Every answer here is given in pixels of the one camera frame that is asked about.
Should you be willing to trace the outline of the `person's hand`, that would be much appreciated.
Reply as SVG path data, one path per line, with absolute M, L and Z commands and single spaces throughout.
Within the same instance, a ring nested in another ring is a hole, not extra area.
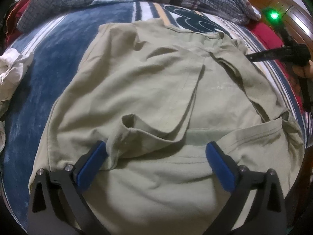
M 299 77 L 307 78 L 310 80 L 313 79 L 313 62 L 312 62 L 312 60 L 310 60 L 306 66 L 301 67 L 301 66 L 294 65 L 292 67 L 292 69 L 293 69 L 294 73 Z

